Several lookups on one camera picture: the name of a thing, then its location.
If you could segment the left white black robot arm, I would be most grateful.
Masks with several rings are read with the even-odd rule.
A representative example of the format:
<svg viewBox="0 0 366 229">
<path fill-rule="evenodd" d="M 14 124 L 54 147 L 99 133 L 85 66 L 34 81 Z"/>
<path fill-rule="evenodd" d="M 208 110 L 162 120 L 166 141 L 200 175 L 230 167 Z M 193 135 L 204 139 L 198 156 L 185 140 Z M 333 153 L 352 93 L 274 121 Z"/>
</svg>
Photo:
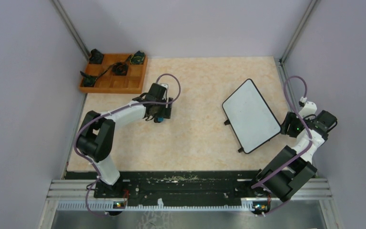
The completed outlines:
<svg viewBox="0 0 366 229">
<path fill-rule="evenodd" d="M 111 197 L 119 197 L 124 191 L 123 183 L 118 181 L 121 174 L 110 156 L 115 132 L 136 121 L 161 123 L 169 119 L 173 98 L 167 96 L 168 88 L 165 83 L 153 83 L 147 93 L 125 106 L 103 113 L 89 111 L 85 115 L 73 147 L 79 156 L 92 163 Z"/>
</svg>

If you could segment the small black-framed whiteboard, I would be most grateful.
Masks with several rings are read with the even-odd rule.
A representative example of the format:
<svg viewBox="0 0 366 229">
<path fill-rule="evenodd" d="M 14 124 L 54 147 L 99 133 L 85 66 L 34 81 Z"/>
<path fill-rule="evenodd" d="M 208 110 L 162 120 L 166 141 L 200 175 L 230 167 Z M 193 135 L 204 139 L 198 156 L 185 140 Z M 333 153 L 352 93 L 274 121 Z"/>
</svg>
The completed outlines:
<svg viewBox="0 0 366 229">
<path fill-rule="evenodd" d="M 252 79 L 246 79 L 222 103 L 240 145 L 238 153 L 250 154 L 281 132 L 281 125 Z"/>
</svg>

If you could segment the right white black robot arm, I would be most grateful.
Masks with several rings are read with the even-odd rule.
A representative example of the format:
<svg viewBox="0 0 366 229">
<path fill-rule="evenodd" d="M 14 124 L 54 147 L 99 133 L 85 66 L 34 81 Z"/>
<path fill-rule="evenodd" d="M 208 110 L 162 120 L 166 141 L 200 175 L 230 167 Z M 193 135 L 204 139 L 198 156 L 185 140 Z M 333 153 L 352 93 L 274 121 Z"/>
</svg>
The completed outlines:
<svg viewBox="0 0 366 229">
<path fill-rule="evenodd" d="M 293 147 L 285 146 L 249 184 L 252 195 L 261 197 L 267 190 L 286 202 L 315 176 L 317 168 L 312 158 L 317 149 L 328 140 L 336 127 L 337 118 L 328 111 L 309 114 L 300 120 L 288 112 L 281 125 L 283 135 L 296 139 Z"/>
</svg>

